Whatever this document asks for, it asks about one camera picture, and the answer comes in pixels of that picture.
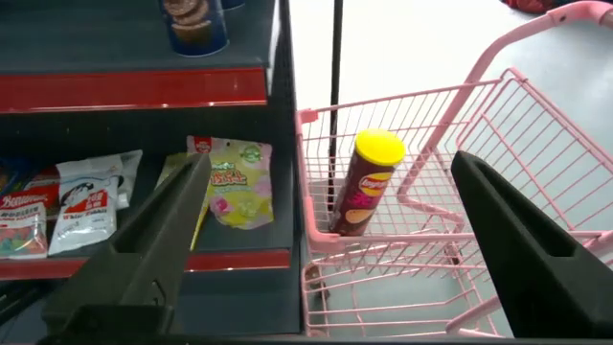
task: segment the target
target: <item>yellow lid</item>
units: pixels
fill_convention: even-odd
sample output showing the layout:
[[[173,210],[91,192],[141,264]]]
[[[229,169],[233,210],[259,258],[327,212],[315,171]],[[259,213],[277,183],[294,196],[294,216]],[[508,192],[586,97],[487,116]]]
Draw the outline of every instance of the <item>yellow lid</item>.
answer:
[[[392,167],[404,157],[404,144],[392,132],[371,128],[357,134],[355,149],[362,158],[384,167]]]

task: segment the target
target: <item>chip can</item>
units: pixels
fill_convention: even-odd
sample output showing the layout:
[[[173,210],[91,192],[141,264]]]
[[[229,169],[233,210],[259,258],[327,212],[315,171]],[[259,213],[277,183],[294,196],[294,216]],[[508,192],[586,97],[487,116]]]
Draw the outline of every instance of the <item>chip can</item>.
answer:
[[[404,144],[392,132],[372,128],[357,134],[349,170],[334,203],[330,232],[364,234],[404,153]]]

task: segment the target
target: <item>wire basket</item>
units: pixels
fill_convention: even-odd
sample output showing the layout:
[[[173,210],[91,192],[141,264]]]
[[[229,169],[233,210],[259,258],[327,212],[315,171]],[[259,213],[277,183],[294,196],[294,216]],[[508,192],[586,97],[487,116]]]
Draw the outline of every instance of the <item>wire basket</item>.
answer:
[[[602,4],[569,5],[499,38],[462,85],[297,113],[309,335],[512,336],[450,173],[458,150],[488,162],[611,265],[611,157],[518,71],[479,80],[505,45],[590,6]],[[599,9],[600,18],[613,7]],[[369,127],[394,132],[407,154],[365,234],[340,237],[327,230],[331,196],[356,133]]]

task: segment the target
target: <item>black pole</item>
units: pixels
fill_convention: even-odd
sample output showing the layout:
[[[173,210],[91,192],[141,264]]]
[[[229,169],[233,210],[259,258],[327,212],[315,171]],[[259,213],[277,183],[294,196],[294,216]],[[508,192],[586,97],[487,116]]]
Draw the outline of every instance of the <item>black pole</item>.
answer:
[[[343,0],[334,0],[334,23],[332,32],[332,88],[330,105],[338,104],[339,77],[341,74],[341,40],[343,37]],[[328,210],[334,204],[334,172],[336,170],[336,110],[329,115],[329,173],[328,173]]]

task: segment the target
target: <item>red shelf edge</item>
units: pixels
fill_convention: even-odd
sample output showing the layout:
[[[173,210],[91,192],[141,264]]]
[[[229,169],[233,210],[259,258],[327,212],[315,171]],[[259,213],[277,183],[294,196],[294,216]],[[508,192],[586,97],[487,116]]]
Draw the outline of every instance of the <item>red shelf edge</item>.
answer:
[[[185,272],[234,269],[289,268],[289,250],[257,252],[198,253],[188,259]],[[0,262],[0,280],[68,278],[85,264],[86,259],[40,259]]]
[[[0,75],[0,113],[266,104],[264,69]]]

